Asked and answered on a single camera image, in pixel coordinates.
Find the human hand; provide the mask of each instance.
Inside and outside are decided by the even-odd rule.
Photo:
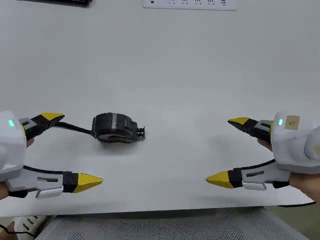
[[[258,139],[258,143],[272,151],[270,143],[261,139]],[[315,202],[320,203],[320,174],[291,173],[289,184]]]
[[[34,139],[30,139],[26,142],[26,147],[29,147],[31,144],[34,143]],[[0,200],[5,199],[9,196],[9,190],[7,188],[7,185],[4,182],[0,182]]]

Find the gray mesh chair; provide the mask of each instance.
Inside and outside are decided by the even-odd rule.
[[[306,240],[263,207],[56,217],[36,240]]]

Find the green led light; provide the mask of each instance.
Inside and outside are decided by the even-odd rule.
[[[9,123],[10,127],[14,127],[15,126],[14,121],[12,121],[12,120],[9,120],[8,123]]]

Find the label sticker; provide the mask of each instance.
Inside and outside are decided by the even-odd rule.
[[[314,146],[315,153],[320,157],[320,145]]]
[[[285,120],[284,129],[298,130],[300,122],[300,116],[288,115]]]

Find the floor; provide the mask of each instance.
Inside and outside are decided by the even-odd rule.
[[[266,209],[310,240],[320,239],[320,204],[290,208],[268,206]],[[1,217],[0,224],[6,226],[11,220],[11,217]]]

